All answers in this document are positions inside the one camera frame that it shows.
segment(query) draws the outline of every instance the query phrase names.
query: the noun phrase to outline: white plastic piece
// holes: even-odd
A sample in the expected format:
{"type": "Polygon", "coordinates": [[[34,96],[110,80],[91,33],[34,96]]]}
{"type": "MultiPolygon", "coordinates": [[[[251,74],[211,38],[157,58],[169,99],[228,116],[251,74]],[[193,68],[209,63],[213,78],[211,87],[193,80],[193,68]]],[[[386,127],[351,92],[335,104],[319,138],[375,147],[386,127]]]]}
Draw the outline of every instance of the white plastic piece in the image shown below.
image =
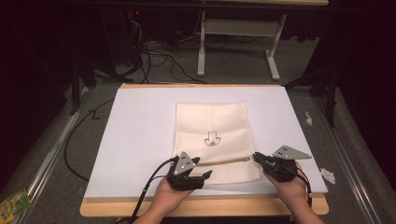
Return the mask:
{"type": "Polygon", "coordinates": [[[320,174],[330,183],[335,184],[334,173],[327,171],[325,168],[320,168],[320,174]]]}
{"type": "Polygon", "coordinates": [[[307,111],[305,111],[305,116],[306,116],[305,123],[308,124],[309,126],[312,126],[312,118],[311,118],[311,115],[309,115],[309,113],[308,113],[307,111]]]}

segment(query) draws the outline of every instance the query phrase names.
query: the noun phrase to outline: table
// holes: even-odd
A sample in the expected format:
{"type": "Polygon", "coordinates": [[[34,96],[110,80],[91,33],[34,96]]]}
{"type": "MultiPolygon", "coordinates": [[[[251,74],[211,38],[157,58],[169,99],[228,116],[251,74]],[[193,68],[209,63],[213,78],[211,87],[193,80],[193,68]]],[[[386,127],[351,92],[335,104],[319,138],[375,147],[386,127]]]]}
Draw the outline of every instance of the table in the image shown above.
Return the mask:
{"type": "MultiPolygon", "coordinates": [[[[295,6],[327,6],[327,0],[216,0],[216,2],[238,2],[256,4],[281,4],[295,6]]],[[[201,41],[198,54],[198,77],[205,75],[205,35],[251,35],[270,36],[273,43],[270,49],[265,51],[265,57],[270,67],[271,76],[274,81],[280,80],[280,75],[276,68],[274,54],[276,46],[282,34],[287,14],[281,14],[279,21],[236,21],[207,19],[206,12],[201,13],[201,41]]]]}
{"type": "MultiPolygon", "coordinates": [[[[278,146],[279,143],[287,143],[310,153],[289,97],[285,94],[284,88],[278,86],[123,85],[113,105],[80,213],[85,217],[127,217],[132,214],[141,192],[139,187],[145,184],[149,178],[148,174],[155,169],[153,165],[170,156],[171,150],[157,149],[152,153],[151,149],[172,148],[174,134],[172,130],[175,124],[172,111],[175,102],[185,100],[197,102],[203,99],[207,102],[224,102],[245,99],[248,117],[255,120],[250,125],[257,151],[268,154],[268,150],[278,146]],[[274,108],[281,109],[280,115],[285,118],[274,121],[276,120],[273,118],[276,116],[274,108]],[[144,120],[147,127],[139,125],[142,116],[147,116],[144,120]],[[263,122],[267,122],[266,129],[261,132],[263,122]],[[142,136],[152,133],[153,129],[159,135],[156,141],[143,141],[142,136]]],[[[315,160],[300,161],[300,164],[310,178],[314,192],[314,211],[319,215],[328,213],[329,207],[324,198],[327,189],[318,173],[315,160]]],[[[216,186],[209,186],[207,189],[196,190],[169,216],[287,216],[290,214],[276,196],[276,190],[268,180],[258,180],[246,186],[253,184],[260,189],[260,192],[264,189],[265,193],[260,194],[254,188],[242,192],[236,189],[224,191],[216,189],[216,186]]],[[[151,186],[138,214],[144,212],[150,204],[155,183],[153,182],[151,186]]]]}

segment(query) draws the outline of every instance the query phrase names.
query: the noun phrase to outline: white cloth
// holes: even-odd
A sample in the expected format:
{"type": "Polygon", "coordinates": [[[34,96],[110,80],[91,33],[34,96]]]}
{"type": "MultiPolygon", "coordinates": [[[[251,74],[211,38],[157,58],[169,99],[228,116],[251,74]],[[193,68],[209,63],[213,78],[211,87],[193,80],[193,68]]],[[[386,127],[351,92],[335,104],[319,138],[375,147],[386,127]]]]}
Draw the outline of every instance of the white cloth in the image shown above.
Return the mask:
{"type": "Polygon", "coordinates": [[[232,184],[260,178],[260,165],[252,158],[253,141],[244,103],[199,104],[178,103],[174,156],[187,152],[200,157],[199,164],[229,161],[221,165],[196,166],[191,176],[212,170],[208,184],[232,184]]]}

